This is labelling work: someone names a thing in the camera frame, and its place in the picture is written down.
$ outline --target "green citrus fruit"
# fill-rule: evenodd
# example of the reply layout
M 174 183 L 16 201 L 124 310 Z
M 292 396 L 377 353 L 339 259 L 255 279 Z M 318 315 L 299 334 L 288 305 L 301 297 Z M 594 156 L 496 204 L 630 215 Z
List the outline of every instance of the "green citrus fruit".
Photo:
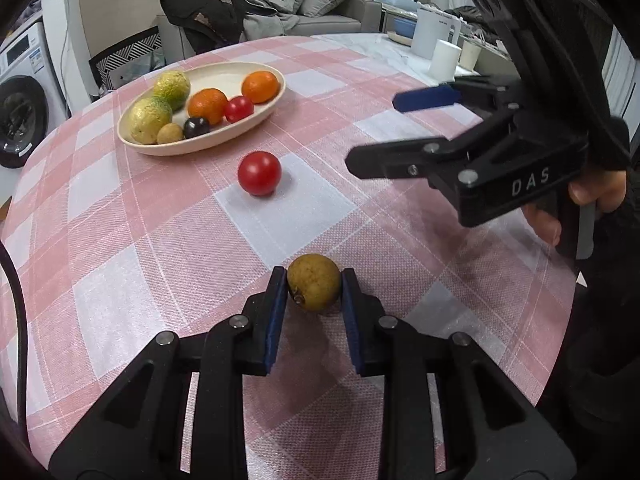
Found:
M 189 79 L 178 70 L 162 72 L 154 85 L 154 95 L 166 99 L 173 110 L 184 106 L 190 91 Z
M 158 132 L 173 116 L 171 106 L 161 97 L 145 97 L 129 112 L 131 137 L 140 144 L 155 144 Z

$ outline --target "blue container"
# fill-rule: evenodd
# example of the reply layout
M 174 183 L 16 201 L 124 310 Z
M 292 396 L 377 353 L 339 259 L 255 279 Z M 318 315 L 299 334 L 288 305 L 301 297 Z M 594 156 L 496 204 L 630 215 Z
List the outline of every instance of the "blue container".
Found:
M 396 18 L 394 22 L 396 34 L 399 34 L 400 36 L 404 36 L 406 38 L 412 38 L 414 36 L 416 22 L 413 22 L 412 20 L 406 20 L 404 18 Z

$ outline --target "white container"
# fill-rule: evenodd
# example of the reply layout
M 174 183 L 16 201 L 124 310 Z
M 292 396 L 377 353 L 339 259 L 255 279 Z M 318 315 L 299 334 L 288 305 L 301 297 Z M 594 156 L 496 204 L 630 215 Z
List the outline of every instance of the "white container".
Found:
M 455 16 L 433 7 L 420 7 L 411 52 L 416 56 L 431 59 L 438 40 L 449 41 L 451 27 L 454 27 L 452 42 L 458 42 L 461 26 L 462 22 Z
M 438 40 L 427 75 L 438 83 L 453 81 L 461 51 L 462 49 L 457 45 Z
M 482 47 L 480 45 L 471 43 L 470 41 L 465 41 L 465 44 L 462 46 L 462 54 L 460 54 L 460 61 L 458 64 L 462 68 L 473 70 L 476 67 L 481 50 Z

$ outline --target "clothing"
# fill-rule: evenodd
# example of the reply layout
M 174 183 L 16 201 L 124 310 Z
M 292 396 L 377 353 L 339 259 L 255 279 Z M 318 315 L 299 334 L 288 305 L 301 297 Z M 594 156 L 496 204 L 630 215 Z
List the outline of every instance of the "clothing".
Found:
M 577 478 L 609 478 L 640 442 L 640 174 L 598 220 L 593 255 L 580 262 L 562 348 L 538 409 L 572 448 Z
M 259 16 L 257 14 L 247 14 L 245 16 L 244 34 L 249 41 L 284 36 L 300 20 L 300 16 L 293 13 L 293 6 L 296 0 L 247 1 L 257 6 L 269 7 L 278 11 L 274 16 Z
M 447 9 L 446 13 L 452 14 L 453 16 L 457 16 L 458 18 L 462 18 L 465 20 L 473 30 L 480 28 L 482 29 L 482 35 L 484 40 L 488 43 L 495 45 L 495 42 L 500 39 L 496 34 L 495 30 L 486 22 L 482 12 L 473 6 L 463 6 L 457 7 L 455 9 Z
M 160 0 L 160 5 L 170 23 L 184 28 L 196 54 L 238 43 L 248 12 L 276 14 L 245 0 Z

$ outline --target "beige plate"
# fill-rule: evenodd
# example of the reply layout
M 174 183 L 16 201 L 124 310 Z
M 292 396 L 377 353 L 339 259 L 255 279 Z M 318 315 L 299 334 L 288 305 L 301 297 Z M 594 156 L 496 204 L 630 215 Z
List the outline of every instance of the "beige plate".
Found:
M 122 114 L 122 117 L 118 121 L 118 136 L 127 146 L 140 153 L 146 153 L 147 155 L 182 155 L 183 153 L 206 150 L 207 148 L 217 146 L 222 142 L 227 142 L 242 135 L 269 117 L 275 110 L 275 105 L 286 89 L 284 76 L 270 66 L 261 63 L 245 62 L 214 63 L 184 71 L 189 81 L 191 81 L 191 95 L 204 88 L 217 88 L 224 92 L 227 99 L 231 99 L 232 97 L 240 95 L 240 87 L 244 78 L 251 72 L 257 72 L 258 70 L 268 70 L 273 73 L 280 82 L 280 91 L 271 101 L 262 105 L 255 105 L 254 113 L 237 123 L 229 124 L 225 119 L 222 119 L 222 122 L 216 124 L 208 134 L 194 137 L 193 139 L 179 140 L 178 142 L 171 142 L 169 144 L 152 144 L 149 146 L 139 144 L 133 140 L 130 135 L 129 110 L 140 98 L 150 97 L 152 95 L 152 90 L 147 90 L 136 97 Z M 185 108 L 174 113 L 173 122 L 183 126 L 187 118 L 188 114 L 185 106 Z
M 395 32 L 391 32 L 391 31 L 389 31 L 387 35 L 391 41 L 395 41 L 396 43 L 402 43 L 403 45 L 406 45 L 406 46 L 411 46 L 411 43 L 413 41 L 411 38 L 408 38 L 406 36 L 400 36 L 400 34 L 396 34 Z

